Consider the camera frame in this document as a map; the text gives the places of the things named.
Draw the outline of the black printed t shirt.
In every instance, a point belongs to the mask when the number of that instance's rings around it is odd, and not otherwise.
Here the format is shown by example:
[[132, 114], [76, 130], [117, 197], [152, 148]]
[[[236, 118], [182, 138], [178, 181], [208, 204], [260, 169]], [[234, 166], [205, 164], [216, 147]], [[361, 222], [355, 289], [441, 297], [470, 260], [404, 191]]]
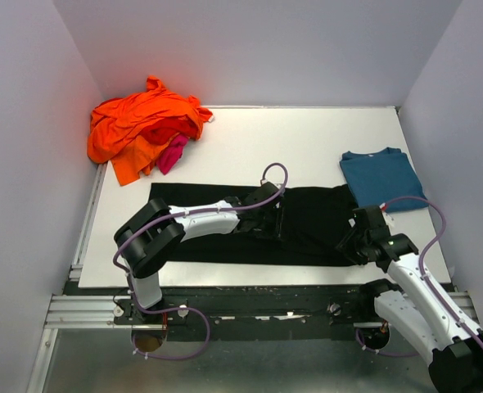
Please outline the black printed t shirt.
[[182, 262], [345, 267], [336, 246], [350, 231], [357, 203], [349, 187], [293, 187], [283, 199], [281, 237], [213, 234], [181, 243], [171, 259]]

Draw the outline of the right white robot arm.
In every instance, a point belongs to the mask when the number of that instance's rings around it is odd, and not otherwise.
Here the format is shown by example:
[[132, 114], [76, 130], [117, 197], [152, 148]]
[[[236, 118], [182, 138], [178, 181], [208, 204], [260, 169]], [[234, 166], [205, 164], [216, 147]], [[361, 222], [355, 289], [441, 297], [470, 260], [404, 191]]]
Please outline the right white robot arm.
[[403, 233], [391, 234], [385, 206], [354, 210], [338, 246], [358, 265], [374, 263], [386, 279], [359, 289], [359, 318], [393, 326], [427, 365], [439, 392], [483, 392], [483, 328], [457, 305]]

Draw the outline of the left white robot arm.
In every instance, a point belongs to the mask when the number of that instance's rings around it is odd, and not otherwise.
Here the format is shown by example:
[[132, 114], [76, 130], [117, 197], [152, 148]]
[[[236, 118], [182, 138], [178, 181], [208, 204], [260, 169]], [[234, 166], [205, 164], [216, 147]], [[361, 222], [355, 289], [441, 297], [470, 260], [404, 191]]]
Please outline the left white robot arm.
[[114, 235], [113, 262], [123, 269], [135, 296], [133, 314], [143, 323], [160, 317], [158, 272], [178, 245], [208, 235], [277, 237], [284, 187], [262, 182], [247, 196], [229, 196], [204, 206], [169, 206], [163, 199], [146, 203]]

